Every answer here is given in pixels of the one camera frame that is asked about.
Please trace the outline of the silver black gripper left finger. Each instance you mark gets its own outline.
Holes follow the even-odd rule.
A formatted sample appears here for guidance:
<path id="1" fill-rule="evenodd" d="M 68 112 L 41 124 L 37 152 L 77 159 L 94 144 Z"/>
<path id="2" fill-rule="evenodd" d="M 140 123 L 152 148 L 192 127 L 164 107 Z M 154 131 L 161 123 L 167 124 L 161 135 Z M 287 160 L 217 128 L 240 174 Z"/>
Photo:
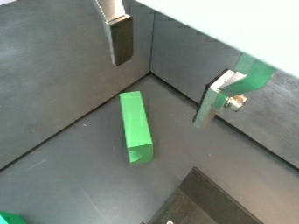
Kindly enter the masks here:
<path id="1" fill-rule="evenodd" d="M 118 67 L 133 56 L 133 18 L 121 0 L 92 1 L 104 24 L 112 63 Z"/>

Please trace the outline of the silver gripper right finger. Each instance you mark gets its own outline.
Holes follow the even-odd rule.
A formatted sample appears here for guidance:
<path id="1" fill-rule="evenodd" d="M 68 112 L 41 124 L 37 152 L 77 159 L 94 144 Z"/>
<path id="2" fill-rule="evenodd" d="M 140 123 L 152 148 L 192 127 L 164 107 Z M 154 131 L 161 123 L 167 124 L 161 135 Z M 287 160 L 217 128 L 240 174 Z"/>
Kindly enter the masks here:
<path id="1" fill-rule="evenodd" d="M 237 112 L 247 101 L 244 93 L 260 89 L 275 71 L 272 66 L 243 53 L 235 69 L 225 69 L 207 84 L 193 125 L 203 128 L 223 109 Z"/>

